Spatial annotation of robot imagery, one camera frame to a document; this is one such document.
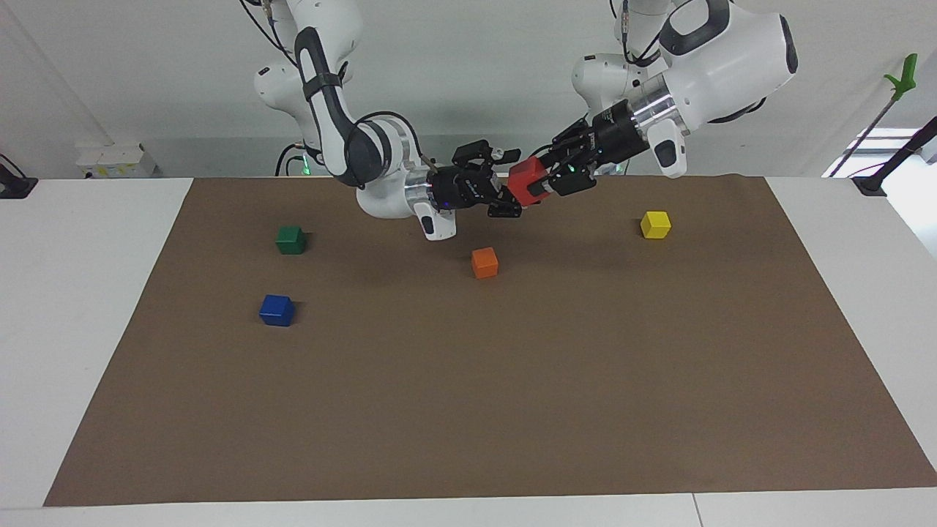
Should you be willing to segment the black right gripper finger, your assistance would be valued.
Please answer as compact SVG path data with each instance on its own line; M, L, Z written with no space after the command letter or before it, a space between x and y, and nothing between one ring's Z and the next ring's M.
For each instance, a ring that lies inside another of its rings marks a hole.
M500 187L495 197L488 203L488 216L491 219L519 219L524 206L513 196L508 187Z
M452 164L456 171L495 173L496 166L517 163L521 154L519 148L496 148L492 147L488 140L481 139L456 148L452 155Z

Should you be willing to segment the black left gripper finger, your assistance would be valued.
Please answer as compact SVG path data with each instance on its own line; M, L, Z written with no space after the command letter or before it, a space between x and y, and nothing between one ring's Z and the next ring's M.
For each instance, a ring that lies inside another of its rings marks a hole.
M548 146L539 147L530 157L540 163L588 163L590 160L590 133L560 134Z
M542 193L537 198L545 199L550 195L567 196L581 193L596 187L597 184L598 181L588 168L583 169L572 165L541 167L537 176L537 190L541 190Z

